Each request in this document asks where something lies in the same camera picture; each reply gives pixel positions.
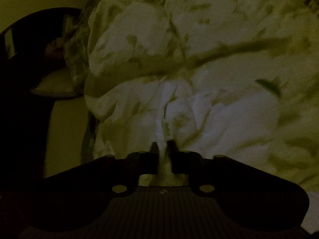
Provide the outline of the white small garment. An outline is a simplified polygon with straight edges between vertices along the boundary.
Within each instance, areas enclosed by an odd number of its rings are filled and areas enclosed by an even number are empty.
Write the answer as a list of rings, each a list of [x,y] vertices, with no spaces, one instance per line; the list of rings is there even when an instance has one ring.
[[[211,88],[192,95],[174,91],[161,111],[158,132],[159,173],[143,174],[139,186],[182,186],[184,174],[172,171],[168,141],[174,140],[182,155],[198,153],[205,159],[225,155],[253,167],[261,167],[275,138],[281,90],[258,79],[246,87]]]

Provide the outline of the patterned light bed sheet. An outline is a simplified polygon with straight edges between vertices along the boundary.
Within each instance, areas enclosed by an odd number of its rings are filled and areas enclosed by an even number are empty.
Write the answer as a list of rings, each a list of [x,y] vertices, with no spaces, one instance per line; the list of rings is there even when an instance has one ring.
[[[89,0],[72,29],[65,60],[97,120],[92,159],[160,145],[174,91],[265,79],[281,101],[257,168],[318,191],[317,0]]]

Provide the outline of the dark round chair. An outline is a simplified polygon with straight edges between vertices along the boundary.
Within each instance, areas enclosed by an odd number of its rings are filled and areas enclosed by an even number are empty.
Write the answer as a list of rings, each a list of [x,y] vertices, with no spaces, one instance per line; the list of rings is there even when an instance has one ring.
[[[1,183],[40,180],[81,163],[88,122],[65,56],[80,9],[45,9],[1,34]]]

